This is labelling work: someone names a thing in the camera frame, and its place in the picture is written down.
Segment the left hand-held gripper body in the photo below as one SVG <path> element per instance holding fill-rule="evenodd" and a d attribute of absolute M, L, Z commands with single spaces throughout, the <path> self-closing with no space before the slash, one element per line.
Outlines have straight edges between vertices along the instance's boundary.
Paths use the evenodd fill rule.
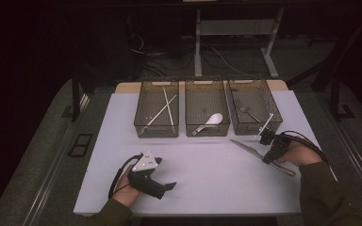
<path fill-rule="evenodd" d="M 143 153 L 128 173 L 128 180 L 130 185 L 140 192 L 161 199 L 167 191 L 166 187 L 151 177 L 157 166 L 158 164 L 151 152 Z"/>

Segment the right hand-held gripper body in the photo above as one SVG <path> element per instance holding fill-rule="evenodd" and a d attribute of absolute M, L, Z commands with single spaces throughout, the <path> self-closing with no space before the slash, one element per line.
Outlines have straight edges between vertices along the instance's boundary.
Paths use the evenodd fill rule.
<path fill-rule="evenodd" d="M 268 154 L 285 154 L 288 151 L 290 139 L 281 134 L 276 135 L 270 129 L 268 124 L 271 122 L 273 116 L 274 114 L 270 113 L 264 125 L 259 129 L 259 143 L 265 146 L 271 146 Z"/>

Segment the metal knife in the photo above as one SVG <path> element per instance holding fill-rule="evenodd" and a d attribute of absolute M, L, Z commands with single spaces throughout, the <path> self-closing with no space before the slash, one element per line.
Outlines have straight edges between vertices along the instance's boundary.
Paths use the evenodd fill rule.
<path fill-rule="evenodd" d="M 241 149 L 243 149 L 244 151 L 252 154 L 253 156 L 259 158 L 260 160 L 264 159 L 264 156 L 262 154 L 260 154 L 256 149 L 254 149 L 253 147 L 250 147 L 248 145 L 245 145 L 239 141 L 236 141 L 234 139 L 229 139 L 232 143 L 234 143 L 235 145 L 239 146 Z M 275 163 L 269 163 L 268 165 L 274 167 L 277 170 L 282 171 L 283 173 L 285 173 L 288 176 L 294 177 L 296 175 L 296 172 L 287 168 L 284 168 L 278 164 Z"/>

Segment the smoky transparent plastic bin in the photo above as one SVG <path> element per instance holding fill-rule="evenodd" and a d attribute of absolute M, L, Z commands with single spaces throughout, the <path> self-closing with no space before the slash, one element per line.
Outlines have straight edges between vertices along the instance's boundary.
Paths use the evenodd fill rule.
<path fill-rule="evenodd" d="M 140 136 L 139 132 L 141 129 L 166 104 L 163 88 L 167 91 L 169 101 L 175 94 L 177 95 L 177 97 L 170 103 L 174 126 L 171 126 L 168 110 L 165 109 Z M 134 126 L 139 138 L 179 136 L 179 83 L 176 79 L 167 79 L 164 81 L 151 80 L 143 81 L 141 83 Z"/>
<path fill-rule="evenodd" d="M 259 135 L 259 129 L 264 125 L 270 113 L 273 113 L 274 116 L 268 126 L 273 132 L 276 132 L 283 122 L 266 80 L 229 76 L 225 93 L 234 133 L 237 136 Z M 248 114 L 239 111 L 240 106 L 248 107 L 261 122 L 257 122 Z"/>
<path fill-rule="evenodd" d="M 222 122 L 194 136 L 192 132 L 215 113 L 222 114 Z M 224 85 L 220 78 L 186 81 L 185 124 L 188 137 L 226 137 L 230 122 Z"/>

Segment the metal fork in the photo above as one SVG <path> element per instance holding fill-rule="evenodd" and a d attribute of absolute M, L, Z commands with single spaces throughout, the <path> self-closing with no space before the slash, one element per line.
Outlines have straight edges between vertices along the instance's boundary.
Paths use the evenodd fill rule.
<path fill-rule="evenodd" d="M 250 111 L 250 109 L 249 109 L 248 107 L 240 106 L 240 107 L 239 107 L 239 111 L 248 114 L 248 115 L 249 115 L 250 117 L 252 117 L 255 121 L 261 122 L 261 120 L 260 120 L 258 117 L 256 117 L 256 116 Z"/>

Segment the white chopstick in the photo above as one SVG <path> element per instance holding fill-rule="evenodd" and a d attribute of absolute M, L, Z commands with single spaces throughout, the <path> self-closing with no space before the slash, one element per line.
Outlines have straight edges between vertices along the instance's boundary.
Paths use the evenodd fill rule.
<path fill-rule="evenodd" d="M 169 114 L 171 126 L 174 126 L 174 123 L 173 123 L 173 115 L 172 115 L 172 111 L 171 111 L 171 108 L 170 108 L 170 102 L 169 102 L 168 95 L 167 95 L 167 91 L 165 90 L 165 88 L 163 88 L 163 93 L 164 93 L 165 100 L 166 100 L 166 106 L 167 106 L 167 110 L 168 110 L 168 114 Z"/>
<path fill-rule="evenodd" d="M 171 103 L 176 97 L 177 97 L 177 95 L 175 94 L 169 102 Z M 164 106 L 156 113 L 156 115 L 141 129 L 141 131 L 139 132 L 139 135 L 140 135 L 140 136 L 144 133 L 145 129 L 148 128 L 148 127 L 161 115 L 161 113 L 162 113 L 165 109 L 167 109 L 167 106 L 166 106 L 166 105 L 164 105 Z"/>

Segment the white ceramic spoon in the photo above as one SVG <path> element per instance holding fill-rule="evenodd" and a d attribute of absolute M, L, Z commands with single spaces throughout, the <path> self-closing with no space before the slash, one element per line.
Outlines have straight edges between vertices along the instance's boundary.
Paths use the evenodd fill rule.
<path fill-rule="evenodd" d="M 199 125 L 193 132 L 192 134 L 194 136 L 196 136 L 198 133 L 200 133 L 202 130 L 204 130 L 207 127 L 213 127 L 218 125 L 219 123 L 222 122 L 223 116 L 221 113 L 215 113 L 213 115 L 210 116 L 210 118 L 206 121 L 205 124 L 203 125 Z"/>

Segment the person's left hand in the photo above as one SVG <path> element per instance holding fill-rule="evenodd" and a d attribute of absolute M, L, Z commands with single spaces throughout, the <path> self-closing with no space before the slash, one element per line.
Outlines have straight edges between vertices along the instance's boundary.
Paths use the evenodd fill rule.
<path fill-rule="evenodd" d="M 132 166 L 129 166 L 123 173 L 115 187 L 115 192 L 112 195 L 113 200 L 128 208 L 131 208 L 140 196 L 140 191 L 129 184 L 128 173 L 131 170 Z"/>

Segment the person's right hand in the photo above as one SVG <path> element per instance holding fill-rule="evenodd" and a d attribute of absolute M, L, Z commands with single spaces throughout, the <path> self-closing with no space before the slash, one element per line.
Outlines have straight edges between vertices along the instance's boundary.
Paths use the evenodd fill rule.
<path fill-rule="evenodd" d="M 296 167 L 322 162 L 321 157 L 312 149 L 297 141 L 291 141 L 288 151 L 277 159 L 278 163 L 289 162 Z"/>

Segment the black metal stand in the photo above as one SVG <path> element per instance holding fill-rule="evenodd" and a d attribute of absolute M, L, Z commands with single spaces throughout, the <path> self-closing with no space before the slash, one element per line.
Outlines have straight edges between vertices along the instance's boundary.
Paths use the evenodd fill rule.
<path fill-rule="evenodd" d="M 362 103 L 362 20 L 340 36 L 325 60 L 289 79 L 287 85 L 291 87 L 314 73 L 318 73 L 311 85 L 314 91 L 325 91 L 331 85 L 330 111 L 333 117 L 337 121 L 352 118 L 352 111 L 339 103 L 340 86 L 347 85 Z"/>

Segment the light wooden board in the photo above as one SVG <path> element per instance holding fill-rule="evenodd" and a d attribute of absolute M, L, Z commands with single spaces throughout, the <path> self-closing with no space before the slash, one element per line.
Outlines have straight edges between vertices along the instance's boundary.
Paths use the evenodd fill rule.
<path fill-rule="evenodd" d="M 288 90 L 283 80 L 268 80 L 270 90 Z M 141 82 L 122 82 L 115 88 L 115 93 L 139 93 Z"/>

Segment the white metal table frame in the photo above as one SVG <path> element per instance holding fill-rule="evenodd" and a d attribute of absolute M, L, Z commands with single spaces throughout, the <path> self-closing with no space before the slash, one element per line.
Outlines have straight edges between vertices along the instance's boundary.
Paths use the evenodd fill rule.
<path fill-rule="evenodd" d="M 201 10 L 196 11 L 195 23 L 195 50 L 194 71 L 196 76 L 202 76 L 201 37 L 206 36 L 254 36 L 268 35 L 269 40 L 265 47 L 261 48 L 261 55 L 265 61 L 271 78 L 279 76 L 272 60 L 271 52 L 279 26 L 282 22 L 285 9 L 279 8 L 273 19 L 250 20 L 203 20 Z"/>

